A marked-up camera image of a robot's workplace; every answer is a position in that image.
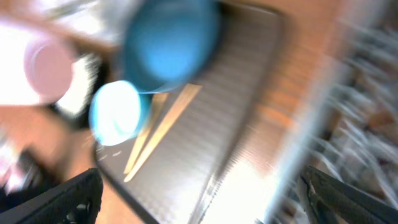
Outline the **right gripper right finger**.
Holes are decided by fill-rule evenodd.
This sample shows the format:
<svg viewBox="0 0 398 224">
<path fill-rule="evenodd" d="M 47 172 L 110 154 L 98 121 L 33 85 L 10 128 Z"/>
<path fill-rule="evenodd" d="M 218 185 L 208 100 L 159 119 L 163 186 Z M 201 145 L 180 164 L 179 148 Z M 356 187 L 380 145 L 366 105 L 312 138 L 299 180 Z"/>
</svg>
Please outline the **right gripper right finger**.
<svg viewBox="0 0 398 224">
<path fill-rule="evenodd" d="M 297 195 L 310 223 L 397 223 L 397 210 L 312 167 L 297 179 Z"/>
</svg>

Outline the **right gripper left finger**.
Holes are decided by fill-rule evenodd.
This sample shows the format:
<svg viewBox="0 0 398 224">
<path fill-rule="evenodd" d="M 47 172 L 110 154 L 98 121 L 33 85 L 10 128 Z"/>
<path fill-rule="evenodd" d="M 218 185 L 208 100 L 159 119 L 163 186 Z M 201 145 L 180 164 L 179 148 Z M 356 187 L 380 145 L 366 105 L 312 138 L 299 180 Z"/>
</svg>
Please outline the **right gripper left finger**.
<svg viewBox="0 0 398 224">
<path fill-rule="evenodd" d="M 95 223 L 103 180 L 96 168 L 52 188 L 34 187 L 1 197 L 1 223 Z"/>
</svg>

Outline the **pink cup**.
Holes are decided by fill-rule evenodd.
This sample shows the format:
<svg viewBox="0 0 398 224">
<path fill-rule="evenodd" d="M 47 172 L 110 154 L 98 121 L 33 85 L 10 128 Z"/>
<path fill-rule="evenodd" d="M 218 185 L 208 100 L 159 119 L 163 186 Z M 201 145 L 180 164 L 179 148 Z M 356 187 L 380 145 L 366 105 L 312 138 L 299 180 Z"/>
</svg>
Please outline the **pink cup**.
<svg viewBox="0 0 398 224">
<path fill-rule="evenodd" d="M 41 102 L 58 101 L 73 80 L 73 52 L 63 42 L 31 42 L 24 54 L 24 71 Z"/>
</svg>

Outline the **wooden chopstick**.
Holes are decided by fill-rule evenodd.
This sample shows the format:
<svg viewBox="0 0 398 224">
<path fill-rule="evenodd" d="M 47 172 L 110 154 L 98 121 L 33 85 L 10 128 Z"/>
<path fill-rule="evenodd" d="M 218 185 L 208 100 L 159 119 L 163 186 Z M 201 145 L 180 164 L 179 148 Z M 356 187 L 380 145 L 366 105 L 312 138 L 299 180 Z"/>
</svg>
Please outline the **wooden chopstick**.
<svg viewBox="0 0 398 224">
<path fill-rule="evenodd" d="M 160 112 L 162 111 L 162 108 L 164 106 L 164 103 L 165 103 L 168 95 L 169 95 L 168 93 L 157 93 L 153 96 L 150 116 L 148 117 L 145 126 L 141 129 L 138 137 L 136 138 L 136 140 L 134 142 L 131 154 L 127 161 L 127 165 L 125 166 L 125 169 L 124 169 L 124 174 L 128 174 L 130 171 L 132 171 L 132 168 L 134 167 L 134 164 L 136 163 L 137 159 L 139 158 L 142 148 L 144 147 L 144 144 L 146 143 L 146 139 L 148 138 L 148 136 L 151 132 L 151 129 L 155 125 L 155 122 L 156 122 L 157 118 L 159 117 Z"/>
<path fill-rule="evenodd" d="M 179 93 L 177 99 L 165 112 L 165 115 L 162 116 L 161 113 L 164 112 L 165 108 L 164 103 L 162 111 L 160 112 L 160 115 L 157 118 L 155 125 L 151 129 L 151 132 L 146 139 L 146 143 L 144 144 L 144 147 L 142 148 L 139 158 L 134 164 L 132 171 L 130 171 L 128 174 L 125 174 L 125 182 L 129 182 L 137 174 L 139 169 L 144 165 L 145 161 L 148 160 L 149 156 L 153 153 L 153 151 L 167 134 L 169 129 L 174 125 L 176 120 L 178 120 L 180 115 L 184 112 L 184 110 L 187 108 L 187 106 L 200 90 L 200 85 L 194 85 L 191 83 L 185 85 L 182 91 Z"/>
</svg>

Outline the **light blue bowl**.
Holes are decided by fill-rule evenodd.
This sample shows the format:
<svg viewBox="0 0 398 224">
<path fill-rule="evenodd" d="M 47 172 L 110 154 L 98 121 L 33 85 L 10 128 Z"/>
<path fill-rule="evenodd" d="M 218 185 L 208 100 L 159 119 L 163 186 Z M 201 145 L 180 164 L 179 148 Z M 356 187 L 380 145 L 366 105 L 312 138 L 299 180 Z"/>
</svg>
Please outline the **light blue bowl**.
<svg viewBox="0 0 398 224">
<path fill-rule="evenodd" d="M 89 109 L 89 126 L 104 146 L 115 146 L 136 137 L 151 115 L 151 99 L 125 80 L 103 85 Z"/>
</svg>

